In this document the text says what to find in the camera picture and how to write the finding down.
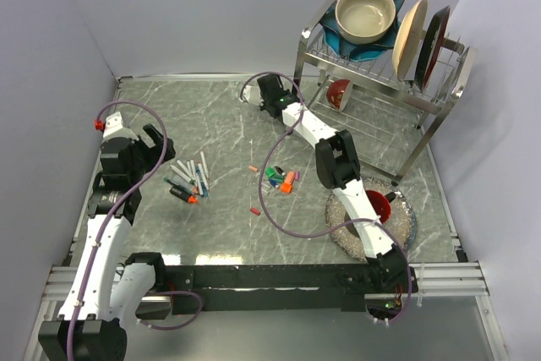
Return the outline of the black orange highlighter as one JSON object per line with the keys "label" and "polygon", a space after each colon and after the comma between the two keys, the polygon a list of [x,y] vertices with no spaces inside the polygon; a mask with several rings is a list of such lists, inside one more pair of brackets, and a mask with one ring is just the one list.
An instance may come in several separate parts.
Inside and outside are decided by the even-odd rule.
{"label": "black orange highlighter", "polygon": [[197,204],[198,200],[196,197],[191,194],[190,192],[187,192],[184,189],[181,189],[177,186],[172,186],[169,190],[170,194],[179,198],[180,200],[189,203],[189,204]]}

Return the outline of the steel dish rack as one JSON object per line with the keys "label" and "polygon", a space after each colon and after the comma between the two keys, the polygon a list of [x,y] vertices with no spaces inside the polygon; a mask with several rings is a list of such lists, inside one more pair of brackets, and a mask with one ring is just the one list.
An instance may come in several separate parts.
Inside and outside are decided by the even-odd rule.
{"label": "steel dish rack", "polygon": [[326,90],[338,79],[352,81],[352,101],[358,111],[374,110],[374,118],[356,118],[352,113],[323,111],[322,95],[315,92],[308,108],[320,116],[348,128],[366,149],[358,149],[360,162],[398,185],[462,97],[477,51],[458,41],[444,39],[449,58],[438,58],[440,85],[433,95],[421,92],[411,80],[399,81],[391,69],[391,55],[385,53],[369,61],[352,62],[339,57],[324,41],[320,20],[336,5],[325,0],[303,29],[293,73],[301,82],[305,65],[318,69],[318,85]]}

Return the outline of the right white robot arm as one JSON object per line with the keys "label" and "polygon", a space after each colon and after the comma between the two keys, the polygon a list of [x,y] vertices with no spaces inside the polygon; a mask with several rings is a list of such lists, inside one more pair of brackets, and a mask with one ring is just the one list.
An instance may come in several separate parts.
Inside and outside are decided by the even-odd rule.
{"label": "right white robot arm", "polygon": [[254,75],[260,89],[259,107],[281,121],[286,132],[280,144],[292,133],[298,134],[314,148],[316,173],[320,183],[342,203],[350,220],[323,232],[301,234],[281,226],[267,210],[258,182],[258,195],[265,216],[280,232],[295,238],[318,238],[348,224],[357,230],[363,243],[364,256],[372,267],[369,280],[380,292],[394,291],[401,282],[413,292],[413,274],[404,249],[385,228],[363,185],[360,163],[350,133],[337,130],[315,116],[307,107],[295,81],[285,74],[261,72]]}

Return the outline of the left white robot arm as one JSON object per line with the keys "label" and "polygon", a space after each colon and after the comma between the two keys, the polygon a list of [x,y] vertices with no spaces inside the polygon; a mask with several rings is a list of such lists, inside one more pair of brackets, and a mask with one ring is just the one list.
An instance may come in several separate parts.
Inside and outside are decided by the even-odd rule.
{"label": "left white robot arm", "polygon": [[141,193],[136,184],[160,156],[175,156],[173,142],[153,125],[148,146],[115,113],[97,121],[102,131],[101,172],[88,204],[87,237],[74,281],[57,318],[41,324],[38,341],[50,360],[122,360],[127,328],[146,293],[161,293],[168,274],[159,253],[131,254],[119,282],[117,263],[131,230]]}

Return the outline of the green capped marker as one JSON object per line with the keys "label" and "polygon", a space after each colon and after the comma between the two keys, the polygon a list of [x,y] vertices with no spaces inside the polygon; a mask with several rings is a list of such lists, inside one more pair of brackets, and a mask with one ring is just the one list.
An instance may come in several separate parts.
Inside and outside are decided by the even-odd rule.
{"label": "green capped marker", "polygon": [[185,166],[184,166],[185,170],[187,171],[187,174],[188,176],[190,177],[190,179],[195,182],[195,175],[194,175],[194,171],[192,169],[192,166],[191,166],[191,162],[190,161],[186,161],[185,162]]}
{"label": "green capped marker", "polygon": [[194,178],[193,176],[191,175],[191,173],[186,170],[184,167],[182,167],[180,164],[177,164],[177,165],[173,165],[171,164],[170,165],[170,168],[181,178],[183,178],[184,180],[186,180],[187,182],[189,183],[193,183],[194,182]]}

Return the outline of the dark blue pen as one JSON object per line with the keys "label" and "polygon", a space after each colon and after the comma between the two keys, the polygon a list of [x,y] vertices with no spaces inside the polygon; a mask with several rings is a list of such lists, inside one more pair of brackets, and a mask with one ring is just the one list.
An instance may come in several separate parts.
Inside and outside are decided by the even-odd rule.
{"label": "dark blue pen", "polygon": [[208,198],[208,197],[209,197],[209,193],[208,193],[208,189],[206,188],[206,185],[205,185],[205,181],[204,181],[204,179],[203,179],[203,176],[201,175],[200,172],[197,172],[197,175],[198,175],[198,179],[199,179],[200,191],[201,191],[202,195],[203,195],[205,198]]}

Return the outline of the dark blue pen cap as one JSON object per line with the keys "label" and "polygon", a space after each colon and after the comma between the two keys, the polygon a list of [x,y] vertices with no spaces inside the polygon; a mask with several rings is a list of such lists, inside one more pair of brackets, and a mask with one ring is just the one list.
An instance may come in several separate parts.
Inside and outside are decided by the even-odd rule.
{"label": "dark blue pen cap", "polygon": [[275,181],[275,180],[273,180],[273,179],[270,180],[270,184],[271,184],[275,189],[279,189],[279,188],[281,187],[281,185],[280,185],[277,181]]}

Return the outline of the green highlighter cap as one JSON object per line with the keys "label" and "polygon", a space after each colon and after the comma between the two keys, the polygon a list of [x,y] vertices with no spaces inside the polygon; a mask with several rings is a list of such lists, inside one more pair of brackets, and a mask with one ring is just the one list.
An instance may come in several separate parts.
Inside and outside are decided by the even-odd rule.
{"label": "green highlighter cap", "polygon": [[276,174],[276,173],[275,173],[275,170],[274,170],[273,168],[267,167],[267,168],[265,169],[265,175],[266,175],[267,177],[272,178],[272,177],[275,176],[275,174]]}

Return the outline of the orange highlighter cap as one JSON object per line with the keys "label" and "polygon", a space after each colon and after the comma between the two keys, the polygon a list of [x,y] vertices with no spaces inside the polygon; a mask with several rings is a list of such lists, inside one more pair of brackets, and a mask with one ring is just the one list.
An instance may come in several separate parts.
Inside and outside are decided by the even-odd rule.
{"label": "orange highlighter cap", "polygon": [[280,190],[285,194],[290,194],[292,192],[292,185],[290,183],[282,183]]}

